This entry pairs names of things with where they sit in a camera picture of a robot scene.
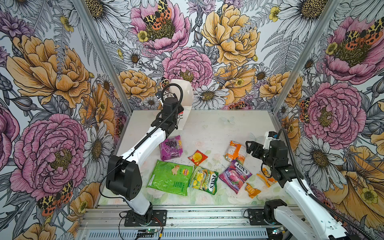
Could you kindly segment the white floral paper bag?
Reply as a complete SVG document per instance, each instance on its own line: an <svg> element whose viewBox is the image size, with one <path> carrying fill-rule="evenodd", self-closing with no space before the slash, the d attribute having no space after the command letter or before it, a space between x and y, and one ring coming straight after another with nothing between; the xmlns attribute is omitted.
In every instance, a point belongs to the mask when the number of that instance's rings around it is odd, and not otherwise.
<svg viewBox="0 0 384 240"><path fill-rule="evenodd" d="M183 91L183 99L181 102L181 106L184 108L184 110L179 114L178 116L178 129L183 130L187 119L191 113L193 100L194 100L194 93L192 85L189 81L181 80L181 79L171 79L171 84L177 84L181 87Z"/></svg>

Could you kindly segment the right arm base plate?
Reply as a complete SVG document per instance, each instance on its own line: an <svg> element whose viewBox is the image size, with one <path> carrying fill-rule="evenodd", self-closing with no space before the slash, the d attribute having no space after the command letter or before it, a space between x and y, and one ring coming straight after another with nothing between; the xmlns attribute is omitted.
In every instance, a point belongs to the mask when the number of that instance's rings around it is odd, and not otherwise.
<svg viewBox="0 0 384 240"><path fill-rule="evenodd" d="M245 216L248 218L251 226L263 226L268 225L264 218L264 211L260 209L247 209Z"/></svg>

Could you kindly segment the orange wrapper near arm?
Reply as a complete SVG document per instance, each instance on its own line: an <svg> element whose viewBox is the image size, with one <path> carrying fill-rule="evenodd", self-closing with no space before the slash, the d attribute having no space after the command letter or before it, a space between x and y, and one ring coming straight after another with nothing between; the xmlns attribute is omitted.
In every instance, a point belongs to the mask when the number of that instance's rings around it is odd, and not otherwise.
<svg viewBox="0 0 384 240"><path fill-rule="evenodd" d="M264 182L264 189L270 188L272 185L277 183L277 181L272 177L267 168L262 167L261 170L257 173L257 176Z"/></svg>

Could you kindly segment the green Lays chips bag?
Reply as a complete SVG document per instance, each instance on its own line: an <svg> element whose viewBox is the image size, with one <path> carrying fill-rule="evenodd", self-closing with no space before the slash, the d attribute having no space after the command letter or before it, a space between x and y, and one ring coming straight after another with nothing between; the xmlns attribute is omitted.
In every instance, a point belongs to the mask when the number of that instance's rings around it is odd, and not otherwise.
<svg viewBox="0 0 384 240"><path fill-rule="evenodd" d="M169 194L187 196L193 170L192 166L157 161L147 187Z"/></svg>

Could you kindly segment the purple snack packet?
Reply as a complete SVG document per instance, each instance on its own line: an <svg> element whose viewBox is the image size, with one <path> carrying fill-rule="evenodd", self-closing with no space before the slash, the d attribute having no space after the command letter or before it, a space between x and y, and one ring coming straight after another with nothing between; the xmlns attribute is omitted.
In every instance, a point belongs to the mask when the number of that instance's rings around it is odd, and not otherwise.
<svg viewBox="0 0 384 240"><path fill-rule="evenodd" d="M160 143L160 153L161 161L168 161L181 157L183 154L181 136L175 136Z"/></svg>

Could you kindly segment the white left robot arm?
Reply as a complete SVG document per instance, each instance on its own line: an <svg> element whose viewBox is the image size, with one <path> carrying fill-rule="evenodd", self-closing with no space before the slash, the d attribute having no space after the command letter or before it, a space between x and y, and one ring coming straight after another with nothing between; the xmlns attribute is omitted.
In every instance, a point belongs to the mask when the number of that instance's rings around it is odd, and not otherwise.
<svg viewBox="0 0 384 240"><path fill-rule="evenodd" d="M182 100L182 97L167 97L145 136L126 153L109 159L106 188L122 198L139 216L147 215L151 208L151 203L141 193L143 180L140 168L177 129L178 115L183 111Z"/></svg>

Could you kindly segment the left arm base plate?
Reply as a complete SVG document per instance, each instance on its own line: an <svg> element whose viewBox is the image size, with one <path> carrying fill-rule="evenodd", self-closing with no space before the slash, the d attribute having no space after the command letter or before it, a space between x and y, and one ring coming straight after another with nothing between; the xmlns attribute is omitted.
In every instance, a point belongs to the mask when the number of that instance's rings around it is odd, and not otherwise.
<svg viewBox="0 0 384 240"><path fill-rule="evenodd" d="M124 217L125 227L165 227L167 210L149 210L145 215L139 215L129 210Z"/></svg>

